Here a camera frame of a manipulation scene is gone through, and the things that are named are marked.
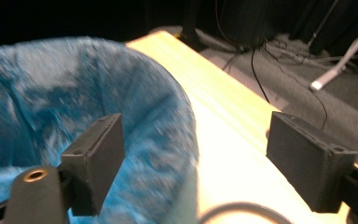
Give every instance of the floor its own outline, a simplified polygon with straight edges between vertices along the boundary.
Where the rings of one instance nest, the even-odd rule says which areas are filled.
[[[172,34],[180,34],[181,27],[159,27]],[[258,85],[252,71],[252,51],[241,55],[226,53],[219,48],[230,49],[223,41],[198,31],[201,42],[213,48],[200,51],[206,59],[224,69],[230,76],[284,113],[304,119],[336,138],[343,146],[358,151],[358,68],[347,69],[322,91],[312,92],[309,84],[327,71],[333,63],[301,63],[276,51],[287,49],[295,54],[309,55],[308,46],[300,41],[288,40],[287,35],[278,35],[264,48],[256,49],[253,68],[261,84]]]

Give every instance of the blue container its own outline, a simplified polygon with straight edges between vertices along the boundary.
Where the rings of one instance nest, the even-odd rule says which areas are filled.
[[[0,202],[13,178],[61,153],[91,123],[121,113],[126,158],[99,217],[73,223],[192,223],[197,139],[186,94],[122,44],[61,38],[0,47]]]

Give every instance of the black curtain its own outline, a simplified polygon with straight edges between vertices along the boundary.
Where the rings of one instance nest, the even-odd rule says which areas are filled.
[[[358,37],[358,0],[338,0],[322,28],[324,17],[336,0],[282,0],[275,3],[281,12],[277,20],[281,30],[291,39],[310,41],[310,53],[326,49],[331,55],[343,55]]]

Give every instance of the wooden surface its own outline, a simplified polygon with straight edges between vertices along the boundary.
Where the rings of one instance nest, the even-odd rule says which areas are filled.
[[[335,215],[322,220],[312,213],[266,158],[266,130],[275,107],[168,33],[154,33],[127,46],[163,65],[190,98],[200,148],[199,216],[221,203],[251,202],[294,223],[344,223]],[[231,214],[211,223],[270,222]]]

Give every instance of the bin liner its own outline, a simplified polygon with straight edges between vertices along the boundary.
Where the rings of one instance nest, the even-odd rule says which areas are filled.
[[[99,38],[0,47],[0,202],[16,175],[59,165],[93,121],[113,113],[122,114],[126,158],[101,214],[71,222],[159,223],[198,161],[194,114],[174,78]]]

